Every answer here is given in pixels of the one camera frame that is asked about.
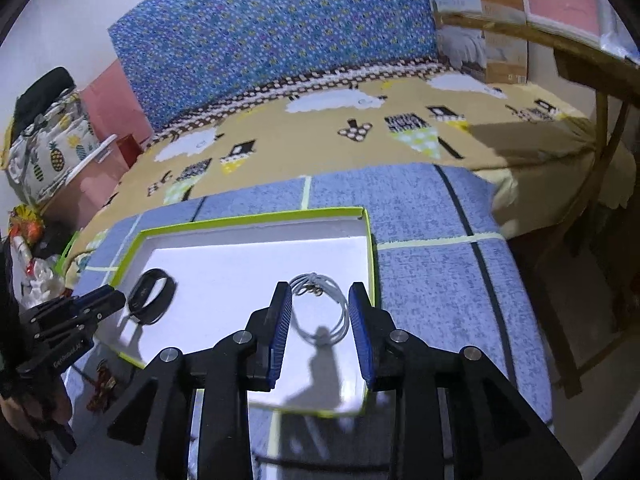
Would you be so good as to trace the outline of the person left hand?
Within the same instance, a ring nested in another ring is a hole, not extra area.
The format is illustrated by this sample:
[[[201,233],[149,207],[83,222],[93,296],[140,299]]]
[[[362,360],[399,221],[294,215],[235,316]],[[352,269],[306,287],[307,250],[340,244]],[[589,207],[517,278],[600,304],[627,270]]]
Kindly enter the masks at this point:
[[[56,382],[51,392],[53,410],[50,419],[60,425],[66,425],[73,415],[72,402],[62,382]],[[43,407],[33,396],[23,400],[15,398],[1,399],[1,413],[8,424],[19,434],[32,439],[38,438],[33,420],[44,421]]]

